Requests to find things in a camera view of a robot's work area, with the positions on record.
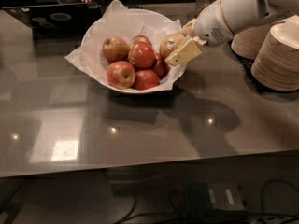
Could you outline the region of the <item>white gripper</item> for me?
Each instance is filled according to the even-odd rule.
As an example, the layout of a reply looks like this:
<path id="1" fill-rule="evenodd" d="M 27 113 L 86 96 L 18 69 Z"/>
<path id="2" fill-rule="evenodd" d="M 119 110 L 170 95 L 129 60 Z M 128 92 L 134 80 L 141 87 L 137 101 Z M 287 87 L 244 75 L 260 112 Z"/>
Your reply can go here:
<path id="1" fill-rule="evenodd" d="M 186 23 L 178 33 L 186 37 L 165 59 L 171 66 L 182 65 L 199 56 L 204 50 L 205 41 L 209 46 L 219 46 L 234 37 L 224 18 L 221 0 L 205 7 L 197 19 Z"/>

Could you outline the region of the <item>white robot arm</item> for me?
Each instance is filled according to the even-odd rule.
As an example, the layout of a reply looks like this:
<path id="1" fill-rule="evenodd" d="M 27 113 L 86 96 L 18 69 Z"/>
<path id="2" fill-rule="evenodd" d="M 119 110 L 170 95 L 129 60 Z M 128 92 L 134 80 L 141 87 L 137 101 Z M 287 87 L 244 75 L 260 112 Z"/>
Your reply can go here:
<path id="1" fill-rule="evenodd" d="M 204 45 L 222 45 L 250 27 L 293 14 L 299 14 L 299 0 L 217 0 L 183 28 L 187 36 L 165 61 L 182 65 L 199 56 Z"/>

